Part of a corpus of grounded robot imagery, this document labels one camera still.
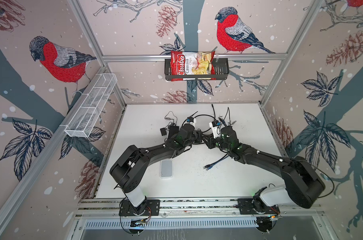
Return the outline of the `black network switch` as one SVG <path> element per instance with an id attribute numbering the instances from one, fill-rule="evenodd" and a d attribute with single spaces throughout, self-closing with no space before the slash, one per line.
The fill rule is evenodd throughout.
<path id="1" fill-rule="evenodd" d="M 168 127 L 168 139 L 172 139 L 175 135 L 177 135 L 179 132 L 178 126 L 169 126 Z"/>

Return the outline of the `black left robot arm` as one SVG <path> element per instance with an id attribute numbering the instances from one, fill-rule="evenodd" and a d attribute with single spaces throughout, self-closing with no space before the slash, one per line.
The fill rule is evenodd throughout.
<path id="1" fill-rule="evenodd" d="M 203 133 L 191 124 L 183 125 L 164 143 L 138 148 L 129 146 L 112 165 L 109 174 L 125 194 L 132 207 L 142 207 L 146 196 L 139 187 L 148 166 L 162 160 L 173 159 L 188 151 L 194 143 L 202 143 Z"/>

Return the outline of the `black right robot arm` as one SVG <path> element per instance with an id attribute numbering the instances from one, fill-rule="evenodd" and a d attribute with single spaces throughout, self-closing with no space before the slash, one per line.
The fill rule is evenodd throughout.
<path id="1" fill-rule="evenodd" d="M 261 152 L 239 142 L 232 127 L 224 127 L 216 137 L 202 137 L 202 141 L 209 149 L 218 148 L 226 152 L 236 162 L 261 168 L 283 179 L 283 185 L 263 187 L 257 191 L 253 196 L 254 208 L 257 211 L 263 212 L 267 207 L 280 204 L 296 204 L 309 209 L 326 188 L 319 175 L 304 158 L 290 159 Z"/>

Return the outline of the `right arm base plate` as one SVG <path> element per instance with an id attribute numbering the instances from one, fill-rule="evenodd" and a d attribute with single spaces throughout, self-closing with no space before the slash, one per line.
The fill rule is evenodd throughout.
<path id="1" fill-rule="evenodd" d="M 241 215 L 278 215 L 280 209 L 278 206 L 268 207 L 261 200 L 252 198 L 237 199 L 236 208 Z"/>

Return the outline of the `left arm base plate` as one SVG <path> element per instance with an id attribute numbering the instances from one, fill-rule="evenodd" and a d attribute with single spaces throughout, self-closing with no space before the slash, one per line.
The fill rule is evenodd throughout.
<path id="1" fill-rule="evenodd" d="M 160 200 L 145 199 L 138 207 L 134 207 L 128 199 L 123 199 L 119 204 L 120 217 L 134 216 L 158 216 L 160 208 Z"/>

